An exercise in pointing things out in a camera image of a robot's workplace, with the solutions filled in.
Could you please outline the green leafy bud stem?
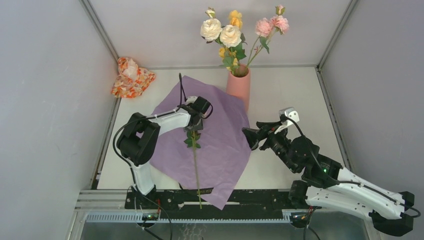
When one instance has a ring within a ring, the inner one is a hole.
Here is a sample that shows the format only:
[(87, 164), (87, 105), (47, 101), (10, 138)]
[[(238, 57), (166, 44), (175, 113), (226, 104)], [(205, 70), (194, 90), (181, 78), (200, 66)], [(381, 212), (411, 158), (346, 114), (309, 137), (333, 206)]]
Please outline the green leafy bud stem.
[(187, 139), (184, 141), (187, 145), (187, 148), (192, 149), (193, 162), (194, 162), (194, 173), (195, 173), (195, 182), (196, 182), (196, 193), (198, 196), (199, 209), (203, 209), (201, 191), (200, 191), (200, 181), (199, 181), (199, 171), (197, 163), (197, 149), (200, 149), (201, 146), (198, 143), (201, 134), (196, 130), (190, 130), (186, 132)]

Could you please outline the pink paper flower bouquet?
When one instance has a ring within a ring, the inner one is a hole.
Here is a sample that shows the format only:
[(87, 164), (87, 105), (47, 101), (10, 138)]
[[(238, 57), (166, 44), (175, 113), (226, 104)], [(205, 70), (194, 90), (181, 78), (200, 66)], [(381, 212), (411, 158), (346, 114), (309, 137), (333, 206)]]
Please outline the pink paper flower bouquet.
[(150, 164), (185, 189), (212, 189), (201, 198), (222, 210), (251, 154), (242, 132), (250, 125), (245, 105), (216, 86), (189, 76), (182, 77), (182, 84), (188, 96), (203, 97), (213, 106), (211, 116), (203, 120), (197, 140), (200, 148), (188, 148), (186, 132), (177, 128), (159, 136)]

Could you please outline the cream rose stem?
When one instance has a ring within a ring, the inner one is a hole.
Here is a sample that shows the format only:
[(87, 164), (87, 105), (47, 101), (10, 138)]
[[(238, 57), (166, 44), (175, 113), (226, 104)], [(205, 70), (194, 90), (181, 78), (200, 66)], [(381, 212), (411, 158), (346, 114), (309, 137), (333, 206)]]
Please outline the cream rose stem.
[(240, 67), (240, 60), (246, 57), (243, 49), (243, 26), (242, 13), (233, 10), (228, 15), (228, 24), (224, 25), (216, 17), (216, 11), (208, 7), (205, 11), (208, 19), (204, 20), (200, 27), (200, 36), (207, 44), (219, 44), (219, 56), (222, 59), (222, 65), (233, 75)]

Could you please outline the black printed ribbon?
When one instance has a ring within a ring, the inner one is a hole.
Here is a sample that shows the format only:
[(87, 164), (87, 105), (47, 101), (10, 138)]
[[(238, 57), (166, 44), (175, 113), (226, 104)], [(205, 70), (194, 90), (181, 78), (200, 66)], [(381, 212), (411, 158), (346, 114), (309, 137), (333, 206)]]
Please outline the black printed ribbon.
[(251, 131), (248, 127), (187, 130), (187, 151), (180, 156), (178, 173), (182, 188), (227, 199), (249, 162)]

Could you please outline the pink rose stem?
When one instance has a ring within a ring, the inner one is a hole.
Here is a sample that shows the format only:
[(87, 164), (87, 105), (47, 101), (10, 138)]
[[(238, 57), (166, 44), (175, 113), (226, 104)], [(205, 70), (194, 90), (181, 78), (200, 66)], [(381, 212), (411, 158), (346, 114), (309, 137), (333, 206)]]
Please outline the pink rose stem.
[(256, 22), (255, 33), (257, 38), (251, 48), (246, 66), (249, 67), (258, 54), (265, 50), (270, 53), (270, 42), (275, 34), (285, 35), (289, 29), (289, 21), (284, 17), (286, 7), (279, 4), (275, 6), (275, 15), (271, 18), (263, 18)]

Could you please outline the yellow rose stem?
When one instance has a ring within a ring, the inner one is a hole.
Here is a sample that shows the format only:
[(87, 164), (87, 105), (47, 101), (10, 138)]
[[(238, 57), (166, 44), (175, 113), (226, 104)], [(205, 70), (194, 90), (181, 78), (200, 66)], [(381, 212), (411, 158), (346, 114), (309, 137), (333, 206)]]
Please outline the yellow rose stem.
[(237, 10), (231, 11), (228, 16), (229, 24), (222, 28), (217, 40), (220, 45), (219, 56), (222, 58), (223, 65), (233, 75), (236, 74), (236, 69), (240, 67), (240, 60), (247, 57), (245, 49), (243, 49), (242, 16), (242, 13)]

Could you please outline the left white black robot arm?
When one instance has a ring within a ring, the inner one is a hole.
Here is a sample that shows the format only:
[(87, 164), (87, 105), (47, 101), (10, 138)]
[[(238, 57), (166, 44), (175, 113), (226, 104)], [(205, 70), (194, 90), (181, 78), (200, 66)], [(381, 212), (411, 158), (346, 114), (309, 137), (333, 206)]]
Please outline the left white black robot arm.
[(198, 134), (203, 121), (213, 113), (213, 105), (201, 96), (190, 96), (176, 108), (150, 116), (139, 112), (131, 115), (112, 138), (114, 153), (130, 168), (133, 188), (138, 193), (137, 202), (149, 209), (156, 203), (156, 188), (150, 159), (154, 155), (160, 135), (176, 129)]

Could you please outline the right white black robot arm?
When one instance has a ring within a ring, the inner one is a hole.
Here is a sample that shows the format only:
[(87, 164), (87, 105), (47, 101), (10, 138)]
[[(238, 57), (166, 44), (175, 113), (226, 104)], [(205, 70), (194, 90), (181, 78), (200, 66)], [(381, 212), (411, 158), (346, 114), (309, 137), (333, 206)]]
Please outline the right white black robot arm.
[(320, 148), (303, 133), (287, 138), (284, 122), (257, 122), (258, 129), (244, 127), (243, 134), (252, 150), (270, 149), (294, 174), (288, 199), (296, 209), (309, 206), (346, 213), (386, 235), (402, 237), (414, 228), (420, 217), (414, 208), (415, 196), (408, 191), (393, 192), (362, 179), (339, 162), (319, 153)]

